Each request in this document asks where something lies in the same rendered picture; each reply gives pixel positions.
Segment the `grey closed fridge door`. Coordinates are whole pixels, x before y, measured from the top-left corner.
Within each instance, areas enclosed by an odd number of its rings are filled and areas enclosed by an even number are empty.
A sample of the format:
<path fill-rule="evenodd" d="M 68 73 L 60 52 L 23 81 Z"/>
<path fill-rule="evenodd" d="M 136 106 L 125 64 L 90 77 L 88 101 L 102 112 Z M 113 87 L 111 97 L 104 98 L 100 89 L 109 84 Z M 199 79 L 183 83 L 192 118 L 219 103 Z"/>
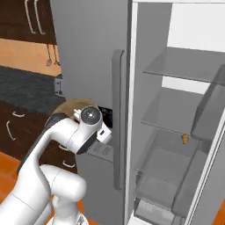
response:
<path fill-rule="evenodd" d="M 112 57 L 121 49 L 120 189 L 113 185 L 113 138 L 76 157 L 87 182 L 84 214 L 99 225 L 125 225 L 127 35 L 130 0 L 51 0 L 66 98 L 113 110 Z"/>

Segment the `grey fridge door bin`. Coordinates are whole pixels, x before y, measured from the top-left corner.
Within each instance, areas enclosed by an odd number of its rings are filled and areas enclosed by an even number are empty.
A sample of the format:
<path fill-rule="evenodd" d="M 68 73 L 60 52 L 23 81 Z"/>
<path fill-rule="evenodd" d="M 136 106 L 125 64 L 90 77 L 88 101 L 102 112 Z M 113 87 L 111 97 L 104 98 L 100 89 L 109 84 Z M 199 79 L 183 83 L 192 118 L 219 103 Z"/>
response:
<path fill-rule="evenodd" d="M 224 108 L 225 64 L 222 64 L 196 109 L 191 137 L 197 140 L 212 141 Z"/>

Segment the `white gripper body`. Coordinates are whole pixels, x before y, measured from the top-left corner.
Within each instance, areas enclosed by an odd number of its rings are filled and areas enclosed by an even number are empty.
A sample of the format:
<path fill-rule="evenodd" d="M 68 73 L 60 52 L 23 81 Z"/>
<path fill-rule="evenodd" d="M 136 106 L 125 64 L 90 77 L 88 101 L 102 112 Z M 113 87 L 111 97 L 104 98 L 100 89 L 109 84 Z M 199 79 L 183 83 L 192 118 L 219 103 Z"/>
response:
<path fill-rule="evenodd" d="M 81 119 L 81 112 L 82 112 L 81 109 L 75 109 L 74 110 L 74 114 L 73 114 L 74 120 L 80 121 L 80 119 Z"/>

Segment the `hanging metal kitchen tool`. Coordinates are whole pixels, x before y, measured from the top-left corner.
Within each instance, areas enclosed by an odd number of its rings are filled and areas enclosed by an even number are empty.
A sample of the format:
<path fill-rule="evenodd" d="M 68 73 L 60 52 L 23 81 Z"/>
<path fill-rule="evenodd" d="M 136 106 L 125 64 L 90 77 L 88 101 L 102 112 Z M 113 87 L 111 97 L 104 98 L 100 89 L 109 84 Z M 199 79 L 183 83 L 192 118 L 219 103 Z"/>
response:
<path fill-rule="evenodd" d="M 53 49 L 54 49 L 54 64 L 58 65 L 58 66 L 61 66 L 60 62 L 57 60 L 55 45 L 53 45 Z"/>
<path fill-rule="evenodd" d="M 50 67 L 52 65 L 52 59 L 51 59 L 50 48 L 48 44 L 47 44 L 47 55 L 48 55 L 48 59 L 47 59 L 46 65 Z"/>

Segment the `tan brown bowl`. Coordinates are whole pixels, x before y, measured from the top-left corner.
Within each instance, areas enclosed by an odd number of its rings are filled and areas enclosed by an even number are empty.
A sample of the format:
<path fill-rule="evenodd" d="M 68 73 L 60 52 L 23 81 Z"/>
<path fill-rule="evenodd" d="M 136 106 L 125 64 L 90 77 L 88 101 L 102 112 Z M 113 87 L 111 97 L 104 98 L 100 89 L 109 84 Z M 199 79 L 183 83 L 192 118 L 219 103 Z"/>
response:
<path fill-rule="evenodd" d="M 65 113 L 71 118 L 74 113 L 81 112 L 86 106 L 98 108 L 98 105 L 89 98 L 67 98 L 65 102 L 54 109 L 52 114 Z"/>

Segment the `clear fridge drawer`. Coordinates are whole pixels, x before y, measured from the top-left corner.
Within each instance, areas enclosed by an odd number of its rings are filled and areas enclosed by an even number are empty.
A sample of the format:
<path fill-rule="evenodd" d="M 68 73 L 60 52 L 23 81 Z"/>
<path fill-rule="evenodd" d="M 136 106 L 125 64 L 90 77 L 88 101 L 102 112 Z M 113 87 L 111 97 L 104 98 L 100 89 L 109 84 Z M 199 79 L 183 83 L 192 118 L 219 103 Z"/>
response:
<path fill-rule="evenodd" d="M 178 187 L 153 176 L 139 176 L 135 187 L 134 215 L 152 225 L 185 225 L 185 218 L 172 211 Z"/>

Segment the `dark wood base cabinets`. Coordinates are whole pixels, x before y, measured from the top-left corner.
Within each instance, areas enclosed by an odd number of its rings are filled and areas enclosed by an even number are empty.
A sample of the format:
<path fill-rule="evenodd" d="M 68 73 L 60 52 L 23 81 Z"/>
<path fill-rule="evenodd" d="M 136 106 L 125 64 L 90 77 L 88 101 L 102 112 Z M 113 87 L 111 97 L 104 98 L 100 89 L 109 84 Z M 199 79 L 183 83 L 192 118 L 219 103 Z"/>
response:
<path fill-rule="evenodd" d="M 28 112 L 0 100 L 0 151 L 21 161 L 40 135 L 47 114 Z M 51 141 L 41 155 L 40 164 L 51 164 L 77 173 L 75 155 Z"/>

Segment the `fridge body with white interior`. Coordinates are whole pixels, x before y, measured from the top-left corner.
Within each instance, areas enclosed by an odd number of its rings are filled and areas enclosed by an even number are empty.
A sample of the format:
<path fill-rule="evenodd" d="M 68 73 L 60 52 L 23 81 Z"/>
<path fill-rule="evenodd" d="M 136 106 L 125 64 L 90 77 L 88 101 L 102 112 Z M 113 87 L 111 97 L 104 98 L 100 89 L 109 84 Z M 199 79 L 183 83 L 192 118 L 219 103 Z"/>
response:
<path fill-rule="evenodd" d="M 225 0 L 134 0 L 132 2 L 127 130 L 127 225 L 152 225 L 134 215 L 139 167 L 151 136 L 167 130 L 142 123 L 143 114 L 162 88 L 201 94 L 210 83 L 145 73 L 167 47 L 225 53 Z M 194 192 L 179 190 L 172 211 L 186 219 Z M 213 225 L 225 225 L 225 198 Z"/>

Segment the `open fridge door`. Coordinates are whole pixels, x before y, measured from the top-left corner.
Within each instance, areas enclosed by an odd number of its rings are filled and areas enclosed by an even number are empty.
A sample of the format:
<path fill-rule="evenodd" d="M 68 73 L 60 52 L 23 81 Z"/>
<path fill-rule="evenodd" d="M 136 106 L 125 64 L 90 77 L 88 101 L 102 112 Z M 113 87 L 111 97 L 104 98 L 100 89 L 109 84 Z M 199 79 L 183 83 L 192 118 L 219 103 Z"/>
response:
<path fill-rule="evenodd" d="M 202 142 L 207 160 L 188 209 L 185 225 L 213 225 L 225 198 L 225 108 L 212 141 Z"/>

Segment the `glass fridge shelf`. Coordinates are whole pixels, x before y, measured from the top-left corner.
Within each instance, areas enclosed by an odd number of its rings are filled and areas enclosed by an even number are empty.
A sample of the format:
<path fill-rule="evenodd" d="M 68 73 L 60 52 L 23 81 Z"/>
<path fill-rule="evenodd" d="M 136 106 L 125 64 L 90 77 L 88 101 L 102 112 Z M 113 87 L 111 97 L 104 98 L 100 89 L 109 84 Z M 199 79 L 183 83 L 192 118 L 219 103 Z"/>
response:
<path fill-rule="evenodd" d="M 144 72 L 225 86 L 225 53 L 167 47 Z"/>
<path fill-rule="evenodd" d="M 142 123 L 189 134 L 202 95 L 162 88 L 143 114 Z"/>
<path fill-rule="evenodd" d="M 156 192 L 195 192 L 203 171 L 206 152 L 202 142 L 191 138 L 184 144 L 181 135 L 157 130 L 150 138 L 147 152 L 139 167 L 139 188 Z"/>

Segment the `dark wood wall cupboards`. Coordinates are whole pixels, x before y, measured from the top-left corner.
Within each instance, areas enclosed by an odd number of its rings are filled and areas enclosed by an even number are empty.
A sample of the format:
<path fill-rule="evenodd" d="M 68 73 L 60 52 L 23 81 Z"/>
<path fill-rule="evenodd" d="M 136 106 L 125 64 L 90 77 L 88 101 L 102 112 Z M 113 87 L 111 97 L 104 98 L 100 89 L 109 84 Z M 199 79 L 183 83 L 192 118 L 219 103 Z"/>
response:
<path fill-rule="evenodd" d="M 50 0 L 0 0 L 0 38 L 55 45 Z"/>

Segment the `small grey wall socket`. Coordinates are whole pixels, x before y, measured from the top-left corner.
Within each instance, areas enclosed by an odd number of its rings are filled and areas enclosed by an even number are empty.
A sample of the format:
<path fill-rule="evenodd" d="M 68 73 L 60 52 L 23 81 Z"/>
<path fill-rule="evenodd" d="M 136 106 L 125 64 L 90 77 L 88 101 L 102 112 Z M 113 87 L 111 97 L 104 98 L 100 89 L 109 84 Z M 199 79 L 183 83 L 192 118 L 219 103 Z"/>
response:
<path fill-rule="evenodd" d="M 62 93 L 62 74 L 60 74 L 60 75 L 58 75 L 54 78 L 54 93 L 59 97 L 63 96 L 63 93 Z"/>

